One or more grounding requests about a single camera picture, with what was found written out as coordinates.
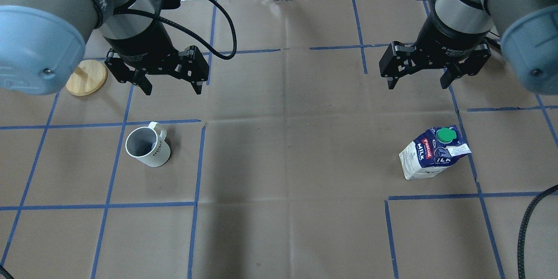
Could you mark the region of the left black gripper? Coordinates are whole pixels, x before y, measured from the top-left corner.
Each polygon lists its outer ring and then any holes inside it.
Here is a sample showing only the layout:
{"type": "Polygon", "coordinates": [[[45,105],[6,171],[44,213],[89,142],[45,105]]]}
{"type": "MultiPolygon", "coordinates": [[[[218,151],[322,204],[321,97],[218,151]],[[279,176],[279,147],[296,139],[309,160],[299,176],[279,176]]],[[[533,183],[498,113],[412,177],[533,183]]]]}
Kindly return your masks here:
{"type": "Polygon", "coordinates": [[[168,75],[178,80],[190,82],[197,95],[203,90],[203,83],[209,78],[209,65],[200,49],[190,45],[184,51],[171,49],[170,53],[155,56],[144,53],[138,56],[120,56],[110,49],[104,60],[108,70],[119,82],[132,82],[145,95],[151,95],[152,84],[147,75],[168,75]]]}

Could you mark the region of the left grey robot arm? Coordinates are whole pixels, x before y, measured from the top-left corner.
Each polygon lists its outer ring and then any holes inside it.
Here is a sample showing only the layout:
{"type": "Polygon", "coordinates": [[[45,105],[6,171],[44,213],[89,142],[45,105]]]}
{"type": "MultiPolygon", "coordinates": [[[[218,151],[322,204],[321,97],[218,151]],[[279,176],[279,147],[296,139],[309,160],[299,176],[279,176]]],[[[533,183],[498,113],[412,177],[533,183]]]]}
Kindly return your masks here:
{"type": "Polygon", "coordinates": [[[150,95],[148,75],[169,75],[201,94],[209,66],[195,45],[178,51],[162,10],[180,0],[1,0],[1,88],[30,95],[60,91],[99,30],[104,64],[120,83],[150,95]]]}

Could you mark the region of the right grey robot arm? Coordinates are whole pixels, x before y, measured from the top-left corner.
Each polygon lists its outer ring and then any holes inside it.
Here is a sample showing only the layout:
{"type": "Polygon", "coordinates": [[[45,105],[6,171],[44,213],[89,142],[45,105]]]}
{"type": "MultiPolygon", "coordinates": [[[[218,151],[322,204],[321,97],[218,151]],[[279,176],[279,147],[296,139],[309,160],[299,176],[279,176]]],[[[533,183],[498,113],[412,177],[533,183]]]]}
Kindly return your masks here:
{"type": "Polygon", "coordinates": [[[487,34],[496,30],[520,84],[535,94],[557,94],[557,0],[426,1],[430,13],[416,41],[392,42],[379,61],[389,89],[422,70],[445,69],[443,89],[477,75],[491,56],[487,34]]]}

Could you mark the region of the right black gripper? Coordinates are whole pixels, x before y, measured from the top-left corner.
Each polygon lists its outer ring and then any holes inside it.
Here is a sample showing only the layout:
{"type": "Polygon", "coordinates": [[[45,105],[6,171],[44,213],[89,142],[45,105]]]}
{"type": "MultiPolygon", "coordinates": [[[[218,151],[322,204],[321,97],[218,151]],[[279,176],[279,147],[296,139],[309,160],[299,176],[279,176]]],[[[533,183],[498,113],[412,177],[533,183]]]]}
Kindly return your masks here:
{"type": "Polygon", "coordinates": [[[477,75],[491,56],[492,51],[486,40],[465,51],[440,49],[437,46],[434,49],[420,49],[417,43],[394,41],[388,45],[379,61],[379,73],[387,78],[388,89],[393,90],[398,79],[403,76],[421,70],[446,68],[440,78],[440,85],[442,89],[448,89],[463,76],[477,75]]]}

